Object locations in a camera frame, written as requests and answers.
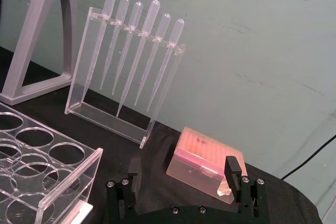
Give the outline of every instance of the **pipette stand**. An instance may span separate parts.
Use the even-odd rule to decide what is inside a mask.
[[[114,13],[117,13],[116,6],[114,6]],[[128,9],[129,14],[132,11],[132,6],[133,4]],[[108,13],[104,9],[92,7],[89,9],[65,109],[66,114],[75,114],[113,131],[140,144],[140,148],[149,138],[185,48],[184,45],[177,45],[184,25],[182,19],[178,19],[175,25],[174,22],[171,23],[170,28],[172,30],[168,28],[169,41],[151,35],[154,20],[158,21],[160,20],[159,16],[165,16],[166,18],[169,15],[158,15],[156,17],[158,7],[160,7],[159,1],[154,0],[149,11],[147,13],[142,12],[142,14],[145,13],[142,16],[142,18],[145,16],[145,21],[141,30],[137,29],[138,22],[135,22],[136,18],[134,18],[136,14],[140,16],[141,11],[139,10],[142,10],[140,2],[136,2],[134,5],[131,18],[127,16],[125,19],[128,25],[109,16],[112,13],[111,6],[107,8],[110,10],[109,15],[103,14]],[[116,30],[119,37],[115,43]],[[160,25],[154,26],[153,33],[156,30],[160,30]],[[153,63],[148,64],[151,49],[153,46],[156,47],[157,44],[159,44],[159,50]],[[108,50],[109,45],[115,46],[112,57],[110,49]],[[148,65],[151,65],[148,77],[141,78],[145,69],[148,72],[149,68],[146,68]],[[143,86],[143,89],[141,94],[138,95],[140,98],[137,99],[140,86]],[[118,111],[117,108],[105,108],[105,110],[109,110],[107,112],[101,110],[101,108],[96,108],[93,106],[94,104],[88,104],[85,100],[88,89],[119,103]],[[143,127],[134,125],[134,122],[128,121],[127,116],[123,116],[123,109],[119,114],[121,107],[127,111],[125,106],[146,115],[149,118],[148,125]]]
[[[53,1],[31,0],[2,93],[0,93],[0,101],[14,105],[70,85],[76,61],[77,0],[60,0],[63,19],[63,73],[52,79],[23,86],[36,41]]]

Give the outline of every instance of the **pipette tip box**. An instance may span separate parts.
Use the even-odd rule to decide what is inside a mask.
[[[247,176],[242,152],[185,127],[166,173],[231,204],[234,198],[224,175],[226,156],[235,156],[242,175]]]

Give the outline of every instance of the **acrylic pipette holder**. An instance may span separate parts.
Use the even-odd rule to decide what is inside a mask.
[[[101,155],[0,104],[0,223],[62,223],[88,201]]]
[[[126,22],[128,22],[129,16],[131,16],[131,7],[132,5],[130,4],[130,8],[128,9],[128,16],[126,16],[125,19]],[[157,37],[151,34],[145,34],[142,30],[139,29],[139,27],[141,28],[140,25],[138,25],[137,28],[131,27],[125,23],[121,24],[113,18],[104,18],[102,12],[103,10],[101,9],[92,7],[89,9],[65,113],[73,113],[105,129],[118,133],[134,142],[139,143],[140,148],[142,148],[153,129],[155,120],[157,119],[160,108],[162,107],[162,103],[167,95],[169,86],[176,73],[180,59],[184,52],[184,45],[173,45],[173,47],[170,48],[171,44],[169,42],[163,39],[158,41]],[[174,22],[175,20],[172,19],[171,25],[169,26],[168,32],[166,33],[166,37],[169,37],[171,34],[171,28],[174,26]],[[97,41],[99,40],[101,27],[104,27],[105,24],[107,25],[106,31],[99,49],[98,58],[95,62],[94,51],[96,50],[95,48],[97,46]],[[111,40],[113,40],[112,37],[115,35],[116,26],[118,26],[119,30],[118,40],[113,51],[113,57],[106,78],[103,82],[102,89],[100,89],[103,79],[103,70],[107,62],[106,59],[109,45],[112,44]],[[158,25],[154,26],[152,29],[153,34],[155,34],[155,31],[157,30],[157,26]],[[121,74],[115,87],[115,92],[112,95],[113,85],[117,76],[116,73],[118,64],[120,62],[122,52],[124,51],[127,35],[131,29],[133,29],[132,40],[129,45]],[[122,100],[122,93],[126,89],[125,86],[127,86],[127,80],[130,78],[131,66],[134,62],[138,45],[141,43],[141,40],[145,40],[145,45],[141,53],[139,63],[136,65],[136,71],[134,77],[132,78],[126,99],[123,102],[123,107],[120,114],[117,116],[116,109],[113,113],[108,113],[88,104],[85,99],[87,94],[87,83],[90,83],[90,90],[100,93],[103,96],[120,103]],[[142,91],[139,95],[139,99],[137,100],[136,105],[134,105],[145,66],[147,65],[149,55],[151,54],[155,43],[159,45],[158,51],[153,60],[148,77],[146,78],[146,82],[144,83]],[[164,76],[160,82],[159,88],[154,96],[153,101],[150,103],[155,80],[157,79],[161,65],[163,63],[163,59],[169,48],[172,50],[172,54],[169,58],[167,68],[164,72]],[[128,121],[127,117],[123,116],[123,110],[125,107],[131,108],[132,110],[149,117],[150,119],[147,126],[139,127],[138,125],[134,125],[131,121]]]

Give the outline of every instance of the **screw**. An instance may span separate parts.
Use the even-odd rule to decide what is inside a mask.
[[[249,183],[250,179],[248,177],[242,177],[242,181],[245,183]]]
[[[113,187],[114,182],[113,181],[108,181],[106,185],[107,185],[107,187]]]
[[[200,206],[200,207],[198,208],[198,211],[199,211],[201,214],[205,214],[205,213],[206,213],[206,208]]]
[[[173,213],[174,215],[177,215],[179,212],[180,212],[180,210],[179,210],[178,207],[172,207],[172,213]]]
[[[263,185],[265,181],[262,178],[257,179],[257,183]]]
[[[129,183],[128,179],[124,178],[121,183],[125,186]]]

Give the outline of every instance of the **test tube rack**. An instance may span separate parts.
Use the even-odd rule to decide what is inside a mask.
[[[64,223],[88,201],[102,152],[0,103],[0,223]]]
[[[157,19],[158,0],[152,1],[147,13],[141,2],[136,2],[130,13],[130,0],[120,0],[118,9],[114,8],[115,1],[105,0],[102,10],[89,9],[65,113],[96,123],[142,148],[185,51],[184,45],[177,44],[184,20],[169,26],[170,14]],[[128,13],[130,18],[125,24]],[[144,22],[138,29],[141,17]],[[156,33],[151,35],[154,24]],[[88,104],[85,97],[89,89],[118,102],[115,114]],[[139,127],[123,118],[123,106],[149,117],[148,125]]]

